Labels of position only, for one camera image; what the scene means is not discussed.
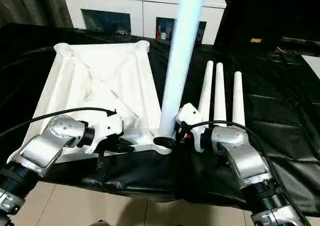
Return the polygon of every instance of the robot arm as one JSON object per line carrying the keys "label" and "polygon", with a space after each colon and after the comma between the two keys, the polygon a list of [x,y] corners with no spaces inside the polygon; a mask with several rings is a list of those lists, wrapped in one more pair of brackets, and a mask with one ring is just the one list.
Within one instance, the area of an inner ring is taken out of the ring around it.
{"label": "robot arm", "polygon": [[264,158],[249,144],[245,131],[218,126],[212,129],[210,140],[228,158],[256,226],[304,225],[273,179]]}
{"label": "robot arm", "polygon": [[[226,120],[224,93],[223,68],[218,63],[213,116],[218,121]],[[242,77],[239,72],[234,77],[232,121],[237,125],[245,125]],[[213,151],[214,157],[227,158],[253,213],[251,218],[255,226],[304,225],[273,178],[266,160],[250,145],[245,130],[235,126],[227,127],[223,123],[213,128],[201,125],[202,114],[190,103],[179,110],[176,122],[179,124],[175,135],[177,143],[191,143],[197,152],[202,153],[208,149]]]}
{"label": "robot arm", "polygon": [[42,134],[33,137],[15,151],[0,171],[0,226],[13,225],[8,214],[16,214],[25,197],[45,176],[64,147],[86,147],[95,151],[98,144],[123,132],[123,121],[114,113],[103,123],[88,127],[88,123],[69,116],[52,118]]}

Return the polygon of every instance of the tiled floor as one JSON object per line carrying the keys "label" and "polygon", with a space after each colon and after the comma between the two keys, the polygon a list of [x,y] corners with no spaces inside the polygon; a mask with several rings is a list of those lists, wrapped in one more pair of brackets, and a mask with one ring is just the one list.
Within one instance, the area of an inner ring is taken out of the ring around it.
{"label": "tiled floor", "polygon": [[[254,226],[250,212],[230,207],[156,203],[40,182],[12,220],[16,226],[89,226],[100,219],[115,226]],[[320,226],[320,218],[310,218]]]}

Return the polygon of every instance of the cabinet door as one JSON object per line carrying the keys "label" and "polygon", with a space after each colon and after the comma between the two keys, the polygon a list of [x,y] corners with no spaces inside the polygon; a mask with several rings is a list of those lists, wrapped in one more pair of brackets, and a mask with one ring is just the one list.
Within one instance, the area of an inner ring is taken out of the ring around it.
{"label": "cabinet door", "polygon": [[142,2],[134,0],[65,0],[73,27],[111,35],[143,36]]}
{"label": "cabinet door", "polygon": [[[143,36],[171,40],[179,5],[143,2]],[[214,44],[224,10],[203,7],[196,43]]]}

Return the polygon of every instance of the black plastic sheet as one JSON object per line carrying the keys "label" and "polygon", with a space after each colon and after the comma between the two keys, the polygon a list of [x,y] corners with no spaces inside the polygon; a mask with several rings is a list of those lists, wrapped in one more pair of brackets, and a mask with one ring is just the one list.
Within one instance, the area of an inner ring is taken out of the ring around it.
{"label": "black plastic sheet", "polygon": [[[55,44],[139,40],[75,29],[15,24],[3,27],[0,29],[0,131],[32,118],[56,55]],[[150,42],[148,56],[161,103],[170,44],[145,40]],[[301,56],[197,45],[181,104],[191,102],[198,106],[208,60],[223,62],[229,120],[234,72],[242,72],[246,126],[258,135],[300,209],[307,215],[320,216],[318,77]],[[20,147],[27,129],[0,138],[1,164]],[[157,201],[184,198],[194,203],[246,209],[231,169],[213,164],[209,153],[184,150],[160,155],[145,151],[105,157],[103,161],[100,170],[96,170],[96,159],[56,164],[44,180]]]}

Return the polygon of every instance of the gray curtain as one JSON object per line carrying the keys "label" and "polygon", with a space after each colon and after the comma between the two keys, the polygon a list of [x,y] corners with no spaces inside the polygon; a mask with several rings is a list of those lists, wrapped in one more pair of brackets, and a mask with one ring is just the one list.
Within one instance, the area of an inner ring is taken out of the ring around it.
{"label": "gray curtain", "polygon": [[11,22],[73,27],[65,0],[0,0],[0,27]]}

